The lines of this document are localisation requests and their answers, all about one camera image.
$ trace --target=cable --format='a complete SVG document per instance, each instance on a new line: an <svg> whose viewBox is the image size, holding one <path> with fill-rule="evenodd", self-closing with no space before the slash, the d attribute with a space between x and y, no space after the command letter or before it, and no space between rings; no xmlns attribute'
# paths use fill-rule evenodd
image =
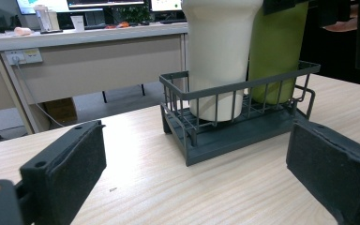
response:
<svg viewBox="0 0 360 225"><path fill-rule="evenodd" d="M165 21L169 20L169 18L171 18L171 17L174 17L174 13L172 13L172 12L169 14L169 16L167 16L167 17L165 18Z"/></svg>
<svg viewBox="0 0 360 225"><path fill-rule="evenodd" d="M96 24L96 15L95 15L95 12L94 12L94 11L92 12L92 15L93 15L93 21L94 21L95 24Z"/></svg>
<svg viewBox="0 0 360 225"><path fill-rule="evenodd" d="M39 104L37 104L37 101L36 101L36 99L34 98L34 95L33 95L33 93L31 92L31 89L30 89L30 87L28 86L28 83L27 83L27 81L26 81L26 79L25 79L25 76L24 76L24 74L23 74L23 71L22 71L22 69L20 68L20 64L19 64L20 58L19 58L18 56L14 56L14 57L12 58L12 60L13 60L14 64L16 65L17 69L19 70L20 75L22 76L22 80L24 81L25 87L27 88L28 93L29 93L30 96L31 96L31 99L33 99L33 101L35 102L36 106L37 106L46 116L48 116L56 125L58 125L58 126L60 126L61 128L63 128L64 125L62 125L62 124L60 124L59 122L57 122L53 117L51 117L47 112L45 112L45 110L43 110L42 107L39 106Z"/></svg>
<svg viewBox="0 0 360 225"><path fill-rule="evenodd" d="M1 129L0 132L5 131L5 130L8 130L8 129L21 128L21 127L24 127L24 125L16 126L16 127L4 128L4 129Z"/></svg>
<svg viewBox="0 0 360 225"><path fill-rule="evenodd" d="M24 137L24 136L26 136L28 133L24 133L23 135L21 135L20 137ZM10 138L5 138L5 137L3 137L2 135L0 135L0 142L1 141L6 141L6 140L11 140Z"/></svg>

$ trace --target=green cup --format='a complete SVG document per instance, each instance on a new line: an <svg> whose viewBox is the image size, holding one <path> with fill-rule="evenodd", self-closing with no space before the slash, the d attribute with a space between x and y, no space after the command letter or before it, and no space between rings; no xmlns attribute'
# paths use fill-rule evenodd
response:
<svg viewBox="0 0 360 225"><path fill-rule="evenodd" d="M308 2L280 12L263 15L261 8L256 15L250 41L248 80L275 76L298 69L308 13ZM267 104L283 103L292 97L294 79L270 83L267 89ZM252 88L253 100L263 103L265 85Z"/></svg>

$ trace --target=power outlet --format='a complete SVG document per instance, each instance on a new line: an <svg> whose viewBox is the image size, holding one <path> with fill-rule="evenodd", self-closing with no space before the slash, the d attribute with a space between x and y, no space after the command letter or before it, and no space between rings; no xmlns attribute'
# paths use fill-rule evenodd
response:
<svg viewBox="0 0 360 225"><path fill-rule="evenodd" d="M19 58L19 63L20 63L20 64L26 64L23 50L10 50L10 51L5 51L5 55L6 55L6 57L7 57L8 63L9 63L10 65L15 65L14 59L15 59L16 57Z"/></svg>
<svg viewBox="0 0 360 225"><path fill-rule="evenodd" d="M42 56L39 49L26 49L24 52L25 62L27 63L40 63L42 62Z"/></svg>

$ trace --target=gray floor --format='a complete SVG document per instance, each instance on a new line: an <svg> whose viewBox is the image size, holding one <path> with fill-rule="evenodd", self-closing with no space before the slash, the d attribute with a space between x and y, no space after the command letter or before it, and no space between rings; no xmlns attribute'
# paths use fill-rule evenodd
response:
<svg viewBox="0 0 360 225"><path fill-rule="evenodd" d="M126 113L158 105L163 100L160 82L144 84L145 96L140 85L106 91L107 103L101 92L74 97L78 120L66 122L64 126L83 123L102 117ZM51 129L60 128L52 123ZM0 111L0 142L27 135L23 121L16 109Z"/></svg>

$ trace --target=keyboard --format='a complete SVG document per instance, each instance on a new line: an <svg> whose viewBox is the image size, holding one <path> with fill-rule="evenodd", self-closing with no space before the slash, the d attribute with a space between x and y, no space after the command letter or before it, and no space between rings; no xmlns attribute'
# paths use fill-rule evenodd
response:
<svg viewBox="0 0 360 225"><path fill-rule="evenodd" d="M99 25L87 25L84 27L84 30L97 30L97 29L104 29L107 24L99 24Z"/></svg>
<svg viewBox="0 0 360 225"><path fill-rule="evenodd" d="M160 21L160 23L162 24L172 24L172 23L186 23L187 20L186 19L177 19L177 20L165 20L165 21Z"/></svg>

